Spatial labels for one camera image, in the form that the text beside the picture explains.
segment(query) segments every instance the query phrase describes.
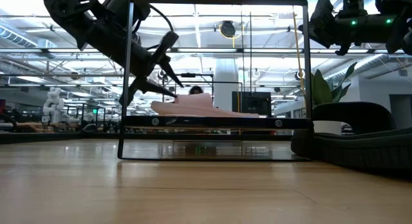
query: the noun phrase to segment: white pillar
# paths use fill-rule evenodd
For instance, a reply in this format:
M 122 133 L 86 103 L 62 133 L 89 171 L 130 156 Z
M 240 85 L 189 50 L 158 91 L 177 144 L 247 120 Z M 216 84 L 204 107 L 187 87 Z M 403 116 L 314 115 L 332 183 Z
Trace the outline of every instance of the white pillar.
M 220 82 L 238 82 L 238 69 L 235 59 L 218 59 L 214 71 L 214 80 Z M 232 111 L 232 92 L 239 84 L 214 83 L 214 107 Z

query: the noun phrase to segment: black metal frame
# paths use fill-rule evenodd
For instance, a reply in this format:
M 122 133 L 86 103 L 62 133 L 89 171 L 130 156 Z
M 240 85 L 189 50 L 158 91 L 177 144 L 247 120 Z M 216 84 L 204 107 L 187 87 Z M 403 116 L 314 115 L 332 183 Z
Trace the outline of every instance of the black metal frame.
M 302 6 L 303 7 L 303 37 L 304 37 L 304 68 L 306 75 L 311 74 L 310 67 L 310 40 L 309 40 L 309 17 L 307 0 L 129 0 L 129 17 L 127 19 L 126 37 L 126 67 L 123 81 L 123 104 L 127 104 L 131 62 L 131 43 L 133 30 L 133 10 L 134 3 L 144 1 L 145 3 L 160 4 L 190 4 L 190 5 L 278 5 L 278 6 Z M 127 116 L 127 106 L 122 106 L 122 121 L 120 123 L 120 135 L 117 156 L 119 159 L 127 160 L 147 160 L 141 158 L 124 158 L 123 146 L 126 126 L 156 126 L 182 127 L 183 123 L 190 122 L 195 126 L 206 128 L 232 127 L 236 129 L 313 129 L 312 124 L 312 92 L 310 87 L 310 77 L 306 83 L 306 117 L 303 119 L 287 118 L 199 118 L 199 117 L 129 117 Z

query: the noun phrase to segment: ceiling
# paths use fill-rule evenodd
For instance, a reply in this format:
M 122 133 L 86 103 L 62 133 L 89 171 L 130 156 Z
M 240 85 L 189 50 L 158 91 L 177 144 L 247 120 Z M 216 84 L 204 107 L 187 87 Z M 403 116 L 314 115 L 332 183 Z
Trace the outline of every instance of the ceiling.
M 317 0 L 308 0 L 308 9 L 311 14 L 316 6 Z M 341 0 L 331 0 L 336 9 L 342 7 Z M 175 32 L 180 36 L 174 48 L 226 48 L 226 49 L 264 49 L 269 51 L 274 48 L 285 49 L 287 53 L 202 53 L 191 50 L 185 53 L 172 52 L 168 55 L 172 58 L 171 65 L 177 74 L 180 73 L 210 73 L 213 74 L 216 67 L 216 59 L 234 59 L 237 70 L 243 71 L 240 75 L 246 75 L 245 81 L 252 84 L 277 84 L 277 85 L 299 85 L 295 79 L 295 73 L 299 70 L 296 48 L 296 36 L 294 33 L 293 11 L 297 25 L 302 24 L 302 9 L 291 6 L 223 6 L 223 5 L 154 5 L 168 16 Z M 365 8 L 369 14 L 377 13 L 374 0 L 365 0 Z M 235 39 L 228 39 L 220 33 L 222 21 L 232 21 L 236 29 Z M 55 48 L 71 48 L 71 53 L 54 53 L 54 59 L 40 57 L 34 53 L 2 53 L 8 60 L 23 61 L 33 66 L 0 68 L 3 73 L 51 73 L 56 75 L 78 74 L 101 75 L 100 77 L 81 77 L 79 79 L 52 77 L 46 80 L 51 84 L 122 84 L 121 67 L 109 60 L 101 53 L 82 53 L 76 49 L 75 39 L 59 27 L 49 16 L 42 0 L 0 0 L 0 26 L 6 26 L 13 31 L 34 42 L 41 39 L 54 43 Z M 142 40 L 142 46 L 158 44 L 162 36 L 168 31 L 165 20 L 155 11 L 142 22 L 138 34 Z M 303 48 L 302 35 L 297 33 L 298 47 Z M 324 49 L 316 42 L 310 42 L 311 48 L 315 50 Z M 13 42 L 0 38 L 2 48 L 22 48 Z M 351 50 L 384 48 L 383 45 L 365 45 L 361 48 L 353 47 Z M 348 54 L 345 57 L 336 56 L 333 51 L 328 53 L 312 54 L 310 59 L 312 69 L 320 69 L 323 73 L 333 71 L 340 65 L 352 60 L 367 57 L 367 54 Z M 301 66 L 304 66 L 301 55 Z M 389 65 L 381 65 L 377 71 L 366 72 L 361 77 L 368 77 L 379 71 L 385 71 L 395 67 L 393 59 Z M 151 75 L 157 80 L 160 68 Z M 405 80 L 409 77 L 400 77 L 397 72 L 386 73 L 373 80 Z M 21 79 L 13 79 L 15 83 L 21 83 Z M 209 81 L 210 77 L 196 77 L 196 81 Z M 204 85 L 204 90 L 211 92 L 210 86 Z M 189 88 L 178 89 L 177 93 L 187 93 Z M 258 91 L 273 91 L 273 88 L 255 88 Z M 106 89 L 90 90 L 89 93 L 97 97 L 105 97 L 107 93 L 121 91 L 120 88 L 107 87 Z M 284 89 L 281 93 L 288 93 L 290 89 Z M 136 99 L 161 99 L 160 95 L 138 93 Z

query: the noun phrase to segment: wooden table surface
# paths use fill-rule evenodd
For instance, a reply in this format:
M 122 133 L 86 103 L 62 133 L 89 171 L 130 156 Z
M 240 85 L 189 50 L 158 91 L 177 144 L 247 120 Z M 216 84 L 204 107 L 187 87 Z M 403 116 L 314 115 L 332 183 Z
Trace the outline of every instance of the wooden table surface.
M 116 151 L 116 140 L 0 145 L 0 223 L 412 223 L 402 180 L 318 162 L 120 161 Z

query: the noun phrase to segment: white robot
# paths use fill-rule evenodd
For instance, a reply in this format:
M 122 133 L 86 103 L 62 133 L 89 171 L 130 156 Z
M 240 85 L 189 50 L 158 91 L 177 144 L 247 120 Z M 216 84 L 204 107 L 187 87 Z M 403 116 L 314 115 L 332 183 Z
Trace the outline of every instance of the white robot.
M 43 105 L 42 123 L 57 123 L 61 119 L 61 111 L 64 109 L 63 98 L 60 98 L 60 88 L 50 88 L 47 92 L 47 100 Z

